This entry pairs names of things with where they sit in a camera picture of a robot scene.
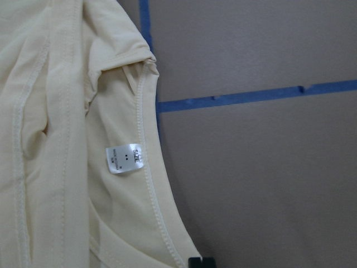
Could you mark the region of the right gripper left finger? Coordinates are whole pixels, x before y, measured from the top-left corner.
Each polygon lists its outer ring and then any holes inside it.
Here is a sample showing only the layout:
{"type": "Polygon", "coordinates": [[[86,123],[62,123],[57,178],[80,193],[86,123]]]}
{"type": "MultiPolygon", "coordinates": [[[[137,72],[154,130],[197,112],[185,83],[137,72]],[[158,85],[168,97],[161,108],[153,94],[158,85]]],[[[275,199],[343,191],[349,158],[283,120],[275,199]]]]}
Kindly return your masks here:
{"type": "Polygon", "coordinates": [[[188,268],[201,268],[201,258],[191,257],[188,259],[188,268]]]}

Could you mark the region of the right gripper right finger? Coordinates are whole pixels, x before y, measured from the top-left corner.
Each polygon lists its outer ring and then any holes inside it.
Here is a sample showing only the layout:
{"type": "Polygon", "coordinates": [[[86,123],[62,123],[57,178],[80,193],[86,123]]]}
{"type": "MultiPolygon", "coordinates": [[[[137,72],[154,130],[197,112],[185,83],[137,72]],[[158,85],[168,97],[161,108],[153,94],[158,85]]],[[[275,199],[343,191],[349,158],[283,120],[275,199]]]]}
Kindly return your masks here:
{"type": "Polygon", "coordinates": [[[213,257],[203,257],[202,268],[216,268],[215,259],[213,257]]]}

